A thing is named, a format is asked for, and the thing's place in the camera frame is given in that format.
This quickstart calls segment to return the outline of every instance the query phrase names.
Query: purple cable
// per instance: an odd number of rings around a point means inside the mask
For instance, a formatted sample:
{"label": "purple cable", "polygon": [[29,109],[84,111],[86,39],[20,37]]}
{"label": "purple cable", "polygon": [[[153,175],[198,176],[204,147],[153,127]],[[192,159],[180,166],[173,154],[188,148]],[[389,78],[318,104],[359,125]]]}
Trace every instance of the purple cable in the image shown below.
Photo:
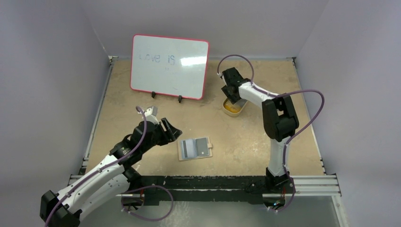
{"label": "purple cable", "polygon": [[160,188],[160,189],[163,189],[163,190],[166,191],[167,194],[170,196],[170,199],[171,199],[171,207],[170,207],[170,210],[167,212],[166,215],[164,215],[164,216],[161,217],[161,218],[146,218],[146,217],[143,217],[143,216],[141,216],[141,215],[135,214],[135,213],[130,212],[129,210],[127,210],[127,209],[124,207],[124,204],[123,204],[122,199],[121,199],[121,206],[122,206],[122,209],[123,209],[125,212],[127,212],[127,213],[129,213],[129,214],[131,214],[131,215],[133,215],[133,216],[135,216],[135,217],[137,217],[137,218],[139,218],[139,219],[145,220],[145,221],[160,221],[160,220],[163,220],[163,219],[167,218],[167,216],[169,216],[170,213],[173,211],[174,200],[173,200],[173,195],[171,194],[171,192],[169,192],[165,187],[162,187],[162,186],[159,186],[159,185],[150,185],[150,186],[145,186],[145,187],[138,188],[138,189],[135,189],[135,190],[127,191],[127,192],[124,192],[124,193],[137,192],[137,191],[140,191],[140,190],[142,190],[142,189],[147,189],[147,188]]}
{"label": "purple cable", "polygon": [[[128,154],[124,155],[123,157],[121,157],[121,158],[119,158],[119,159],[117,159],[117,160],[115,160],[115,161],[113,161],[113,162],[111,162],[111,163],[109,163],[109,164],[104,165],[103,167],[101,167],[101,168],[100,168],[100,172],[102,172],[102,171],[105,170],[106,168],[109,168],[110,166],[113,166],[113,165],[115,165],[116,163],[122,161],[122,160],[125,159],[126,157],[130,156],[130,155],[131,155],[134,151],[136,151],[136,149],[138,149],[138,147],[141,145],[143,139],[145,138],[145,134],[146,134],[146,131],[147,131],[147,122],[146,122],[146,116],[145,116],[145,113],[143,113],[143,110],[142,110],[139,106],[136,106],[136,110],[137,110],[138,112],[140,112],[140,114],[141,114],[142,117],[143,117],[143,122],[144,122],[143,131],[144,131],[145,133],[142,134],[142,136],[141,136],[141,138],[140,138],[138,144],[134,147],[134,149],[132,149]],[[52,218],[52,216],[53,216],[53,214],[55,213],[56,209],[67,199],[67,195],[71,195],[71,193],[73,193],[75,190],[77,190],[83,183],[85,183],[87,180],[89,180],[90,178],[92,178],[93,176],[95,176],[96,174],[98,174],[98,173],[100,173],[100,172],[99,172],[99,171],[94,171],[94,172],[92,172],[91,174],[89,174],[88,176],[86,176],[82,181],[78,182],[74,187],[72,187],[71,190],[69,190],[68,193],[67,193],[66,195],[64,195],[64,196],[62,197],[62,199],[53,207],[52,211],[50,211],[50,214],[49,214],[49,216],[48,216],[47,219],[46,219],[46,222],[45,222],[45,224],[44,224],[44,227],[48,227],[48,226],[49,226],[50,219]]]}
{"label": "purple cable", "polygon": [[276,210],[276,212],[282,211],[282,210],[284,210],[285,208],[287,208],[287,207],[291,204],[292,200],[294,199],[295,192],[296,192],[296,190],[295,190],[295,184],[294,184],[294,179],[289,175],[289,173],[288,173],[288,171],[287,171],[287,168],[286,168],[286,158],[285,158],[285,157],[286,157],[286,152],[287,152],[287,146],[288,146],[288,144],[291,142],[291,140],[295,138],[295,136],[299,135],[299,134],[300,134],[301,132],[303,132],[309,125],[311,125],[312,122],[316,119],[316,117],[320,114],[320,112],[322,111],[323,106],[324,106],[324,95],[323,95],[322,92],[320,92],[320,91],[318,91],[318,90],[314,90],[314,89],[305,89],[305,90],[293,91],[293,92],[284,93],[284,94],[281,94],[281,95],[274,95],[274,94],[268,93],[268,92],[266,92],[266,91],[264,91],[264,90],[262,90],[262,89],[259,89],[259,88],[257,88],[257,87],[253,84],[253,78],[254,78],[254,76],[255,76],[255,72],[254,72],[254,70],[253,70],[253,65],[251,64],[251,62],[250,62],[246,57],[244,57],[244,56],[242,56],[242,55],[239,55],[239,54],[230,54],[230,55],[227,55],[226,57],[224,57],[223,59],[221,59],[220,62],[218,63],[218,65],[217,65],[217,74],[218,74],[218,75],[220,75],[219,68],[220,68],[220,64],[222,63],[222,61],[223,61],[224,59],[226,59],[226,58],[228,58],[228,57],[232,57],[232,56],[240,57],[240,58],[244,59],[245,61],[247,61],[247,62],[249,63],[249,65],[250,65],[250,67],[251,67],[251,70],[252,70],[252,77],[251,77],[251,85],[252,85],[252,87],[253,87],[255,90],[257,90],[257,91],[259,91],[259,92],[262,92],[262,93],[264,93],[264,94],[267,95],[267,96],[271,96],[271,97],[274,97],[274,98],[281,98],[281,97],[286,97],[286,96],[290,96],[290,95],[294,95],[294,94],[299,94],[299,93],[315,92],[315,93],[318,93],[318,94],[320,95],[320,97],[322,98],[322,103],[321,103],[319,109],[317,110],[317,112],[315,113],[315,115],[311,118],[311,120],[310,120],[303,128],[301,128],[298,132],[296,132],[293,136],[291,136],[291,137],[287,140],[287,142],[285,143],[285,146],[284,146],[284,149],[283,149],[283,168],[284,168],[284,171],[286,172],[287,177],[290,179],[290,182],[291,182],[292,187],[293,187],[293,191],[292,191],[292,195],[291,195],[291,198],[289,199],[289,201],[286,202],[286,204],[285,204],[281,209]]}

